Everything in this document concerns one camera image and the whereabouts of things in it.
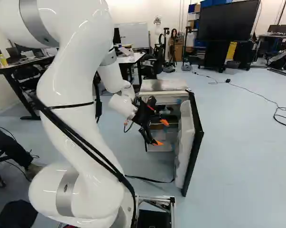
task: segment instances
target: whiteboard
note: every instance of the whiteboard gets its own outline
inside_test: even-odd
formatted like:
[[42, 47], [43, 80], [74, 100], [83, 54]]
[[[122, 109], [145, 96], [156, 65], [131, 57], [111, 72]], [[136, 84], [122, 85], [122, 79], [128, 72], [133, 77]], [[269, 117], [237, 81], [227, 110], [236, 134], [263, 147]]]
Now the whiteboard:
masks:
[[115, 24], [120, 30], [123, 45], [132, 44], [133, 48], [149, 48], [149, 32], [147, 22]]

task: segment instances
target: gray metal ring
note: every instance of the gray metal ring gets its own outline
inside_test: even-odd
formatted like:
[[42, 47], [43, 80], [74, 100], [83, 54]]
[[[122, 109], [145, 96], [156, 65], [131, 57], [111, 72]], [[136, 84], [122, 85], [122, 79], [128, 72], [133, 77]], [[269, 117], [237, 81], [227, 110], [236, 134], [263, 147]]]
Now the gray metal ring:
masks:
[[38, 12], [37, 0], [19, 0], [19, 12], [25, 26], [38, 42], [48, 47], [59, 47], [58, 41], [45, 28]]

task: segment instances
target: black desk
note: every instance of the black desk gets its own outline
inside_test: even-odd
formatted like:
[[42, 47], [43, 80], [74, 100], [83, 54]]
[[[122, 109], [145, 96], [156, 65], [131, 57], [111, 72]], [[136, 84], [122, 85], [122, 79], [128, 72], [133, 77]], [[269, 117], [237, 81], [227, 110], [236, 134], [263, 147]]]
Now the black desk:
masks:
[[130, 67], [131, 65], [137, 64], [138, 65], [138, 81], [139, 81], [139, 86], [133, 85], [135, 89], [138, 88], [138, 90], [141, 88], [142, 85], [142, 73], [141, 73], [141, 62], [140, 60], [142, 57], [145, 55], [145, 53], [139, 53], [135, 52], [134, 56], [129, 56], [129, 57], [118, 57], [117, 62], [120, 65], [121, 69], [121, 74], [124, 80], [127, 80], [127, 68]]
[[50, 57], [40, 57], [40, 58], [34, 58], [29, 59], [27, 62], [23, 62], [18, 65], [8, 65], [7, 67], [0, 68], [0, 75], [4, 75], [8, 83], [10, 84], [13, 91], [16, 93], [16, 95], [19, 97], [20, 101], [23, 103], [25, 108], [28, 110], [28, 112], [31, 114], [31, 116], [23, 116], [20, 119], [21, 120], [40, 120], [40, 117], [35, 113], [33, 107], [30, 105], [28, 100], [23, 94], [23, 90], [21, 89], [18, 80], [14, 79], [13, 72], [16, 69], [28, 66], [28, 65], [41, 65], [42, 67], [49, 65], [52, 63], [55, 56]]

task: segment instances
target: stainless steel top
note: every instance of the stainless steel top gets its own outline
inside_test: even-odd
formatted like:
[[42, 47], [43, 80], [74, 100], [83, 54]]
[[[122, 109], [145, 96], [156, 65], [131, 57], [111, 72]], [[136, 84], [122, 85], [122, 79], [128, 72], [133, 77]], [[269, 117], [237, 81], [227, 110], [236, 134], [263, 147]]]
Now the stainless steel top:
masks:
[[182, 79], [143, 80], [140, 92], [184, 91], [187, 83]]

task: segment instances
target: table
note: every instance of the table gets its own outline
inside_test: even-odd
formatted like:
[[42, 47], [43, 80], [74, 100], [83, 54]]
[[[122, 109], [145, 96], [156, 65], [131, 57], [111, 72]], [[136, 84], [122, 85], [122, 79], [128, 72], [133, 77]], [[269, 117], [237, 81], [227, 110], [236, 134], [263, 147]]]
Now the table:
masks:
[[146, 53], [139, 53], [135, 52], [134, 56], [128, 56], [128, 57], [118, 57], [117, 62], [119, 63], [121, 68], [128, 68], [131, 65], [137, 64], [138, 65], [138, 81], [139, 81], [139, 87], [142, 85], [142, 74], [141, 74], [141, 62], [140, 60]]
[[183, 79], [150, 79], [142, 83], [139, 96], [147, 100], [153, 95], [157, 105], [180, 105], [188, 100], [188, 93], [185, 91], [187, 88], [187, 83]]
[[40, 57], [40, 58], [34, 58], [29, 59], [26, 62], [23, 62], [18, 65], [8, 65], [6, 67], [0, 68], [0, 75], [4, 75], [8, 83], [10, 84], [11, 88], [15, 92], [15, 94], [18, 96], [20, 101], [23, 103], [25, 108], [28, 110], [28, 112], [31, 114], [31, 116], [23, 116], [20, 119], [21, 120], [40, 120], [40, 117], [35, 113], [33, 107], [30, 105], [28, 100], [23, 94], [23, 90], [21, 89], [18, 80], [14, 79], [13, 72], [16, 69], [29, 66], [29, 65], [42, 65], [46, 66], [51, 64], [55, 56], [49, 56], [49, 57]]
[[286, 36], [285, 36], [285, 35], [269, 35], [269, 34], [263, 34], [263, 35], [259, 35], [259, 37], [273, 37], [273, 38], [286, 39]]

